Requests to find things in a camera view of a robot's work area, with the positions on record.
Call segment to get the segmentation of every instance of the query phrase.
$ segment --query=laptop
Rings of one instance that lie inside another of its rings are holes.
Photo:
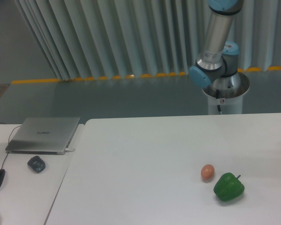
[[[63,155],[79,117],[27,118],[6,147],[11,153]]]

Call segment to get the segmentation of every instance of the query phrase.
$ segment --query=brown egg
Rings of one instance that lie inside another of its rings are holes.
[[[201,177],[203,180],[210,180],[214,176],[214,167],[210,164],[203,166]]]

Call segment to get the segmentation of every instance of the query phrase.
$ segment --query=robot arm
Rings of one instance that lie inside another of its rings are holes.
[[[208,0],[212,14],[204,48],[189,71],[198,86],[205,88],[219,77],[237,72],[238,46],[232,42],[225,45],[225,42],[234,15],[241,10],[243,2],[244,0]]]

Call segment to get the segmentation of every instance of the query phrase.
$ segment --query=white table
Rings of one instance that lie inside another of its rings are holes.
[[[226,172],[245,191],[222,203]],[[47,224],[281,225],[281,114],[90,120]]]
[[[16,126],[0,125],[0,168],[6,156],[8,137]],[[83,128],[84,125],[78,126],[69,148],[75,149]],[[0,188],[0,224],[43,225],[73,154],[40,155],[46,168],[36,174],[27,165],[35,155],[10,153],[3,166],[6,174]]]

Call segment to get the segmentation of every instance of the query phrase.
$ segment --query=gray floor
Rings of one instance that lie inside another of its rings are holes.
[[[281,70],[246,72],[243,113],[281,113]],[[207,98],[188,76],[13,84],[0,98],[0,122],[26,117],[93,118],[206,115]]]

